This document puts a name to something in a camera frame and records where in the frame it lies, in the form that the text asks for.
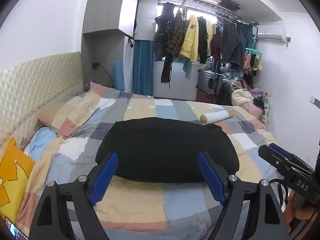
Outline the person's right hand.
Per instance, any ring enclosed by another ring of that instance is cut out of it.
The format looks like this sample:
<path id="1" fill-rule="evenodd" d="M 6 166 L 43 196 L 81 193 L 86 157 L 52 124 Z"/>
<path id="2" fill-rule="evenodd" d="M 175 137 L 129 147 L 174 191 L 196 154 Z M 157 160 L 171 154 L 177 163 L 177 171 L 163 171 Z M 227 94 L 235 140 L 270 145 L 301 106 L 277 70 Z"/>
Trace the person's right hand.
<path id="1" fill-rule="evenodd" d="M 286 208 L 283 212 L 288 232 L 291 231 L 290 223 L 293 221 L 294 218 L 299 219 L 299 220 L 310 219 L 316 209 L 313 205 L 309 205 L 306 207 L 301 207 L 300 209 L 297 209 L 295 211 L 293 209 L 295 197 L 296 197 L 295 191 L 291 191 L 289 198 L 288 198 L 288 203 L 287 203 Z"/>

